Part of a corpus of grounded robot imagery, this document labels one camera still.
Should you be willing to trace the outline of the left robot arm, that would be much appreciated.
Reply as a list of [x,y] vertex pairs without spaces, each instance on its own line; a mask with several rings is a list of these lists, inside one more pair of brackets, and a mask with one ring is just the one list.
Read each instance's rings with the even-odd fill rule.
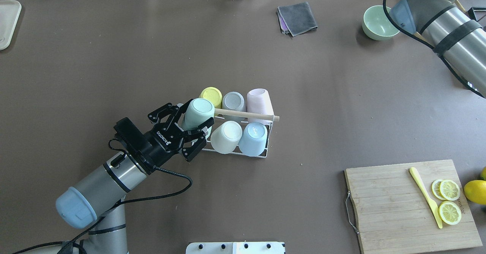
[[[114,141],[122,148],[102,166],[69,187],[55,202],[58,214],[82,233],[67,241],[42,243],[19,250],[28,254],[127,254],[125,204],[177,196],[193,184],[189,176],[163,168],[180,154],[192,161],[207,144],[215,107],[206,99],[167,103],[148,114],[153,124],[142,133],[127,117],[115,126]],[[188,185],[169,194],[127,200],[126,195],[156,171],[184,178]]]

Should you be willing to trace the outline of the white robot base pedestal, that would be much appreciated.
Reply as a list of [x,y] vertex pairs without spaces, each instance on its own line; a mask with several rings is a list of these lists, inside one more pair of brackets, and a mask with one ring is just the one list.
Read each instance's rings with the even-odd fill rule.
[[193,242],[186,247],[186,254],[285,254],[284,242]]

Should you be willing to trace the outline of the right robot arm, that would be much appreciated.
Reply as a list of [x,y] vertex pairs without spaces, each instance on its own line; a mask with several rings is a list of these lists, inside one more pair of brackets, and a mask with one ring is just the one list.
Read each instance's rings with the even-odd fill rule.
[[455,1],[400,0],[389,15],[401,32],[425,38],[466,87],[485,96],[485,32]]

